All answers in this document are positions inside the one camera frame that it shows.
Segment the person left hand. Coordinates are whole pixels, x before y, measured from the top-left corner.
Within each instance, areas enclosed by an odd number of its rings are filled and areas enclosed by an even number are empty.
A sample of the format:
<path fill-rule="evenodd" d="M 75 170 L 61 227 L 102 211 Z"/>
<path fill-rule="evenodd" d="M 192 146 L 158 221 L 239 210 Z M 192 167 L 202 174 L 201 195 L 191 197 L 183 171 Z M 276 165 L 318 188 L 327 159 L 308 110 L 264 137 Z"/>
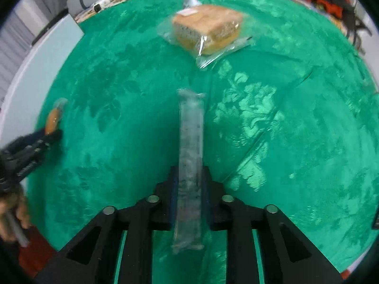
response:
<path fill-rule="evenodd" d="M 26 230 L 30 226 L 27 200 L 22 188 L 1 194 L 1 239 L 8 243 L 18 242 L 26 248 L 30 243 Z"/>

